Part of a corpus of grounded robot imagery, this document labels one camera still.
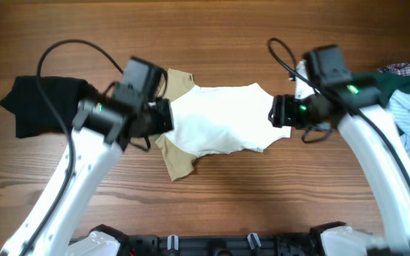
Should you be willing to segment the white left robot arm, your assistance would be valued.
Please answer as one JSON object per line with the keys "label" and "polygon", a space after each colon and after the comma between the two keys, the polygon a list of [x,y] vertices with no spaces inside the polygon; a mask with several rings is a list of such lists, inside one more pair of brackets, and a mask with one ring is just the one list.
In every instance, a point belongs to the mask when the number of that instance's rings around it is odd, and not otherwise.
{"label": "white left robot arm", "polygon": [[133,138],[172,130],[170,102],[158,94],[167,71],[130,59],[111,96],[94,94],[78,103],[70,142],[32,211],[5,242],[0,255],[122,255],[125,235],[102,226],[71,240],[99,183]]}

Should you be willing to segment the white beige garment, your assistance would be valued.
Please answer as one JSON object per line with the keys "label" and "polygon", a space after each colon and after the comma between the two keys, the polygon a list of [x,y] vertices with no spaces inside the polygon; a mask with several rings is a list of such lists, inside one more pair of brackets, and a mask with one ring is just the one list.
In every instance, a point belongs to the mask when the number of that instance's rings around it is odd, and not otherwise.
{"label": "white beige garment", "polygon": [[155,143],[172,181],[189,175],[202,156],[244,149],[261,153],[290,137],[290,127],[275,128],[268,121],[273,96],[259,84],[200,87],[191,73],[170,69],[167,74],[165,97],[174,128]]}

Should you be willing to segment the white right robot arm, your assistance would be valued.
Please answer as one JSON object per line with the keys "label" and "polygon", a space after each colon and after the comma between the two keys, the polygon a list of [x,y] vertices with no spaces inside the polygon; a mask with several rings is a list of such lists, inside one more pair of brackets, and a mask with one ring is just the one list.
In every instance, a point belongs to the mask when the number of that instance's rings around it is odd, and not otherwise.
{"label": "white right robot arm", "polygon": [[275,51],[270,54],[312,93],[304,98],[276,96],[269,121],[274,127],[294,127],[306,134],[339,132],[364,171],[383,221],[384,237],[344,223],[312,228],[319,254],[410,255],[410,160],[376,79],[353,75],[334,45],[306,53],[304,75]]}

